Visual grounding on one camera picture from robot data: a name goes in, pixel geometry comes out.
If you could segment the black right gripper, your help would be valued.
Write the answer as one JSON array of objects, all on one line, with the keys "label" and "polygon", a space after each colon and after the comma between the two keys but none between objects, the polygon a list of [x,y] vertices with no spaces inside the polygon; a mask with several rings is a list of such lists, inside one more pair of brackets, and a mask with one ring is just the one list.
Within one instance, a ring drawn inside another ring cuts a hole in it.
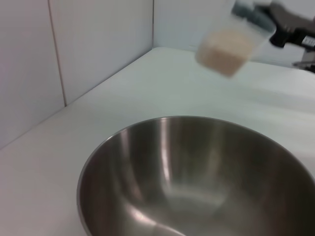
[{"label": "black right gripper", "polygon": [[269,9],[272,20],[252,5],[235,1],[232,15],[265,30],[275,31],[270,38],[271,44],[283,48],[290,43],[303,48],[315,47],[315,22],[301,17],[279,3],[272,2]]}]

